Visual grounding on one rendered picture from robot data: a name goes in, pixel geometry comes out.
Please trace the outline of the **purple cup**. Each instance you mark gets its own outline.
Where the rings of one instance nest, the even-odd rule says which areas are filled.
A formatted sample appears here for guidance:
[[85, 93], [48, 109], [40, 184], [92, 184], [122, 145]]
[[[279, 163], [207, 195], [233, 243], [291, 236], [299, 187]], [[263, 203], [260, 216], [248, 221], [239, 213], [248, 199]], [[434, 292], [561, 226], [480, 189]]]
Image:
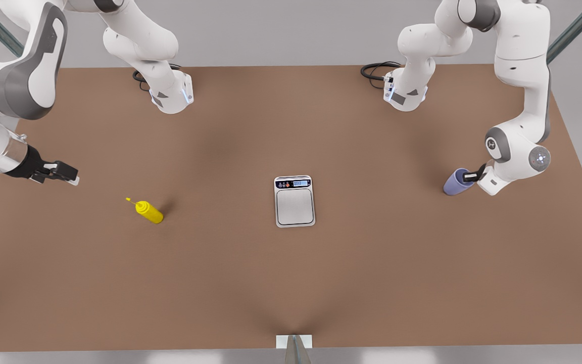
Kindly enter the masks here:
[[448, 196], [454, 196], [472, 187], [475, 184], [473, 180], [464, 181], [464, 174], [468, 172], [466, 168], [458, 168], [455, 170], [443, 186], [444, 193]]

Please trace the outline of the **yellow sauce bottle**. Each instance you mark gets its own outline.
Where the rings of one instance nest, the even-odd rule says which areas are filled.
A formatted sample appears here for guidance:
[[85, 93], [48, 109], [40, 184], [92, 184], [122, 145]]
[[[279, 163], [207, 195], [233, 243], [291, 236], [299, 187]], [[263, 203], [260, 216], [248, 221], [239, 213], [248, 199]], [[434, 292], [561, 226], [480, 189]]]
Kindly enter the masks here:
[[135, 207], [137, 213], [145, 217], [148, 221], [159, 224], [163, 221], [164, 215], [157, 208], [155, 208], [148, 201], [138, 201], [134, 202], [131, 198], [125, 198], [126, 201], [132, 203]]

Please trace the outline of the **silver kitchen scale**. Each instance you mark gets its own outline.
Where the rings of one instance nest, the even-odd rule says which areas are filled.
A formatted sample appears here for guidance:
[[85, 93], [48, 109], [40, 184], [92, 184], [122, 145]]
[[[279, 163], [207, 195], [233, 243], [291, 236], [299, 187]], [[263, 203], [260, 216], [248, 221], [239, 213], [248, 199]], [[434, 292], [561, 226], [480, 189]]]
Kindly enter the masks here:
[[273, 180], [276, 225], [313, 226], [316, 223], [312, 178], [309, 175], [279, 176]]

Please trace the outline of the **silver frame post with foot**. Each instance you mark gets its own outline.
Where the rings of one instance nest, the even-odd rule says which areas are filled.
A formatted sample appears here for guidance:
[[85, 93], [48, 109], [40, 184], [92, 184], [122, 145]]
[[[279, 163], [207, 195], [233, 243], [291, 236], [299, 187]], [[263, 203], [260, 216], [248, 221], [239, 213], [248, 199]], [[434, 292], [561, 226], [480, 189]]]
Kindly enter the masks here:
[[312, 364], [307, 351], [312, 347], [312, 335], [276, 336], [276, 348], [285, 349], [284, 364]]

